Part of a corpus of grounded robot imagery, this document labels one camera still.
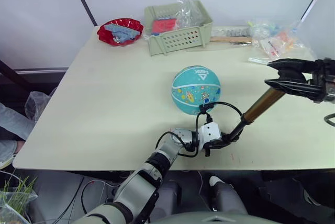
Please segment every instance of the plastic basket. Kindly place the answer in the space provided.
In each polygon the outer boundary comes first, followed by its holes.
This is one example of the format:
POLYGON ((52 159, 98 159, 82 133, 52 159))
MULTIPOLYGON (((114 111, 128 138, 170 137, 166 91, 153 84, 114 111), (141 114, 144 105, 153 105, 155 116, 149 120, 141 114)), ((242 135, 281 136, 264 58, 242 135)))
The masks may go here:
MULTIPOLYGON (((199 0, 194 0, 195 4, 205 16, 202 26, 173 30, 160 33, 158 36, 149 37, 150 55, 157 55, 168 52, 187 49, 202 45, 205 47, 210 40, 210 33, 213 21, 199 0)), ((169 4, 162 6, 151 6, 144 9, 146 22, 146 34, 151 34, 151 25, 158 18, 172 17, 179 9, 179 4, 169 4)))

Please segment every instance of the floor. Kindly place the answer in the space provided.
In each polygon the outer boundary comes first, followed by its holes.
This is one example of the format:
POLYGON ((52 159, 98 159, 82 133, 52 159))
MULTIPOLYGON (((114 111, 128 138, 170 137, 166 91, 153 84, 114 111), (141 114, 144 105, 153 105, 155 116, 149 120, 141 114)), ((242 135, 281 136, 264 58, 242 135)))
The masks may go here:
MULTIPOLYGON (((17 170, 16 173, 22 176, 29 174, 31 177, 38 178, 35 191, 39 196, 30 205, 30 216, 33 223, 44 220, 52 220, 46 221, 47 224, 53 223, 70 203, 81 179, 84 180, 74 203, 58 223, 71 223, 72 220, 77 220, 84 215, 80 195, 84 185, 93 178, 63 171, 17 170)), ((303 189, 298 182, 291 179, 263 182, 260 171, 170 171, 164 181, 176 181, 182 188, 182 199, 176 212, 208 211, 206 190, 209 174, 216 174, 227 182, 248 179, 260 188, 265 187, 270 201, 295 215, 305 217, 317 224, 335 223, 333 209, 313 206, 304 201, 303 189)), ((105 202, 107 196, 113 197, 113 188, 104 186, 103 182, 94 181, 84 191, 84 206, 87 211, 90 211, 105 202)))

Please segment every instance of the basketball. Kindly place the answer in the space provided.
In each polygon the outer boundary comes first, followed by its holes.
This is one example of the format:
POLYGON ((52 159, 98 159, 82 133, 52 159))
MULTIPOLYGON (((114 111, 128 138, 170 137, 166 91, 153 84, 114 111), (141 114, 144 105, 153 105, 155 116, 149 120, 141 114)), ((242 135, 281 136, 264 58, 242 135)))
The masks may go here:
POLYGON ((221 85, 210 69, 196 65, 177 73, 172 82, 171 96, 176 106, 190 115, 197 115, 199 105, 218 101, 221 85))

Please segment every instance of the person's leg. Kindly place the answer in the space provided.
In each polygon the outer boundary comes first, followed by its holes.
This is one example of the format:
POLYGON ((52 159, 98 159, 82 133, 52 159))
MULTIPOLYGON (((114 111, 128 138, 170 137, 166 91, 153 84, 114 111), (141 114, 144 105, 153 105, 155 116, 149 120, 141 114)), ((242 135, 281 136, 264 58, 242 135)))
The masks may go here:
POLYGON ((150 214, 150 221, 170 216, 176 212, 181 188, 174 181, 163 182, 158 189, 159 198, 150 214))
POLYGON ((0 126, 27 140, 35 122, 0 103, 0 126))
POLYGON ((243 215, 248 214, 240 196, 231 185, 226 184, 216 176, 210 177, 209 185, 213 187, 218 211, 234 212, 243 215))
POLYGON ((24 141, 0 140, 0 170, 10 165, 24 141))

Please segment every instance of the clear plastic bag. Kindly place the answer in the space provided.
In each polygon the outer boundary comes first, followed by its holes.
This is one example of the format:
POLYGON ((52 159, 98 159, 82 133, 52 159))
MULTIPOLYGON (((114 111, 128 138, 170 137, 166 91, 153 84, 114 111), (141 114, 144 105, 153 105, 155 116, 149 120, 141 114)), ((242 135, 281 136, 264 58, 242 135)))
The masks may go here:
POLYGON ((267 21, 253 24, 250 28, 252 45, 262 49, 266 55, 249 58, 249 61, 268 64, 280 58, 292 57, 292 55, 295 58, 305 59, 306 52, 311 53, 311 50, 306 48, 298 38, 297 27, 298 23, 286 27, 267 21))
POLYGON ((28 194, 24 192, 17 192, 16 187, 10 187, 7 192, 0 191, 0 194, 5 197, 4 199, 6 199, 6 202, 8 202, 8 200, 10 200, 14 194, 15 197, 19 196, 22 199, 24 198, 26 203, 29 203, 38 197, 34 190, 31 190, 31 192, 28 194))
POLYGON ((0 224, 29 224, 29 222, 8 204, 0 206, 0 224))
POLYGON ((176 13, 174 30, 200 26, 205 21, 205 16, 192 0, 177 0, 180 10, 176 13))
POLYGON ((30 92, 25 104, 25 113, 29 119, 37 122, 54 91, 55 89, 51 92, 50 96, 43 92, 30 92))

